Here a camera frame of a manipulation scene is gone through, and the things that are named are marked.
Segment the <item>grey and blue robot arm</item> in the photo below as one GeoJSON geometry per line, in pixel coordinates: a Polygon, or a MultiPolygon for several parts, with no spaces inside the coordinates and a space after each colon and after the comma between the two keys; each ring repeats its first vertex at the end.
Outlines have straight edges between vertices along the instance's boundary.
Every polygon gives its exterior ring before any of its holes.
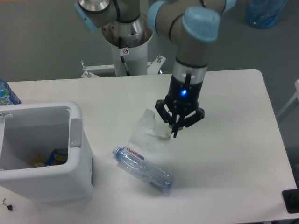
{"type": "Polygon", "coordinates": [[[138,0],[78,0],[74,7],[89,30],[101,29],[117,76],[146,75],[147,44],[156,34],[177,46],[169,91],[155,104],[173,135],[202,120],[198,99],[220,16],[234,0],[158,0],[146,14],[138,0]]]}

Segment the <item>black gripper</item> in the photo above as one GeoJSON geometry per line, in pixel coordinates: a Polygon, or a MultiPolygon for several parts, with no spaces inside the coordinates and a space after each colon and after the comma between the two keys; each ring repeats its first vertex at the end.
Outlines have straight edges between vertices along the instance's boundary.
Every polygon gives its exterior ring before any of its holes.
{"type": "Polygon", "coordinates": [[[164,121],[170,126],[173,138],[177,137],[178,131],[183,127],[190,127],[205,117],[205,111],[198,108],[199,94],[203,85],[207,66],[190,67],[175,61],[171,76],[168,94],[164,99],[156,101],[155,109],[164,121]],[[178,120],[167,112],[165,105],[174,115],[180,115],[178,120]]]}

